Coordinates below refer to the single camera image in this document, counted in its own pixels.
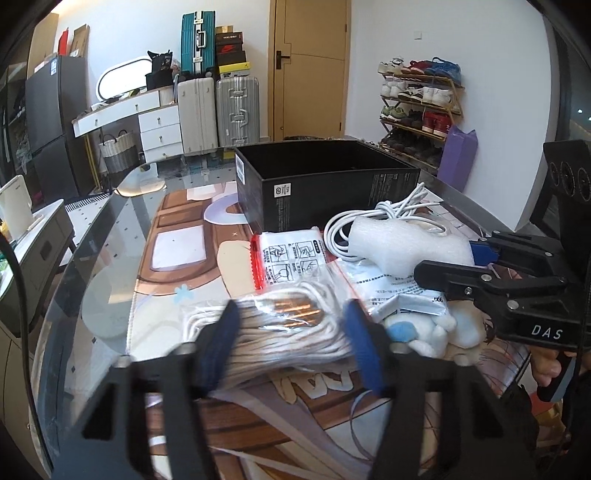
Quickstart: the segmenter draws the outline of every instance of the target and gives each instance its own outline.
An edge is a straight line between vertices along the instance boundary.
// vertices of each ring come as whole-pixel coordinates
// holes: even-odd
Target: plastic bag of cable
[[[297,281],[268,286],[235,299],[241,328],[226,366],[222,388],[283,368],[313,368],[351,356],[340,319],[356,298],[334,263],[320,265]],[[217,322],[225,301],[183,306],[183,341],[193,341]]]

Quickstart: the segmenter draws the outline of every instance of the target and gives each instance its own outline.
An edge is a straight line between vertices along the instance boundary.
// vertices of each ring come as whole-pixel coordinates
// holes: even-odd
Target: red sneaker
[[[423,131],[429,134],[433,133],[436,117],[433,112],[425,112],[423,115]]]
[[[447,133],[452,127],[452,119],[447,115],[438,114],[435,126],[433,127],[433,135],[437,135],[441,138],[447,138]]]
[[[420,75],[424,75],[424,69],[428,69],[433,66],[433,62],[431,60],[421,60],[421,61],[410,61],[410,66],[402,67],[402,73],[410,74],[410,73],[418,73]]]

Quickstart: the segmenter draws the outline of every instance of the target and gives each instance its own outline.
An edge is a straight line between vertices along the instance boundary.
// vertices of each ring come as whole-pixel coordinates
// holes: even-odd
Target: blue shoe
[[[454,81],[455,84],[462,84],[462,71],[457,63],[433,57],[433,65],[425,69],[425,74],[447,77]]]

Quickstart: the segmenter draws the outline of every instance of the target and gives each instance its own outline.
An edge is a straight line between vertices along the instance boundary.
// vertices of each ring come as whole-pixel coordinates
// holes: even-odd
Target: white wall
[[[550,116],[542,16],[527,0],[352,0],[352,22],[346,133],[370,141],[385,134],[380,61],[439,56],[459,63],[466,88],[460,127],[475,129],[479,140],[464,193],[519,227]],[[414,40],[415,31],[422,40]]]
[[[215,10],[217,25],[244,32],[246,58],[260,86],[261,136],[267,135],[269,0],[62,0],[53,10],[60,14],[54,51],[66,28],[71,42],[76,28],[90,26],[87,89],[89,104],[96,103],[96,82],[108,67],[148,50],[170,49],[180,59],[183,14],[197,10]]]

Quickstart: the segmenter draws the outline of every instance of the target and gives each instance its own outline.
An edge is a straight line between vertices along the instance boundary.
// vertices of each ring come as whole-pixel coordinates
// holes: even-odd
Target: purple bag
[[[476,130],[467,134],[453,125],[447,134],[437,178],[463,192],[477,148]]]

